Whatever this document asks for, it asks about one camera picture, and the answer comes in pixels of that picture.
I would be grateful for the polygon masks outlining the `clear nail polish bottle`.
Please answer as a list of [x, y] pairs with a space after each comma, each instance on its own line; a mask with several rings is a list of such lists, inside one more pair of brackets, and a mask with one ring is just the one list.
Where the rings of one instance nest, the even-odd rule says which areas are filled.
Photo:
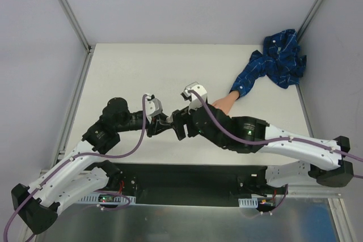
[[173, 121], [174, 121], [174, 119], [173, 119], [172, 117], [168, 117], [168, 118], [167, 118], [167, 122], [168, 122], [169, 124], [173, 123]]

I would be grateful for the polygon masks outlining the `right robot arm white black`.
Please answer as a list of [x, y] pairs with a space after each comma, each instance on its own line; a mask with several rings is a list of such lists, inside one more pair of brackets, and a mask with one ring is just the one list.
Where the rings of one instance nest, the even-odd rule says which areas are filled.
[[353, 179], [353, 164], [344, 159], [350, 149], [347, 137], [322, 140], [282, 130], [253, 117], [229, 117], [209, 107], [174, 111], [167, 118], [179, 139], [200, 135], [216, 146], [239, 154], [276, 154], [293, 163], [269, 165], [255, 179], [260, 193], [284, 185], [313, 182], [342, 188]]

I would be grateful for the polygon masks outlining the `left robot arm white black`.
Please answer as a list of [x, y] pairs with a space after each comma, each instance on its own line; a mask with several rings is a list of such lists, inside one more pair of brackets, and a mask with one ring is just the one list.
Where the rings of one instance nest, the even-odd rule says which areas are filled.
[[46, 174], [29, 185], [18, 184], [11, 191], [14, 214], [33, 234], [46, 231], [70, 205], [98, 189], [115, 190], [121, 171], [107, 153], [120, 141], [122, 131], [140, 130], [151, 137], [169, 129], [172, 118], [163, 113], [161, 102], [143, 95], [142, 110], [130, 112], [125, 99], [111, 99], [96, 123], [80, 142]]

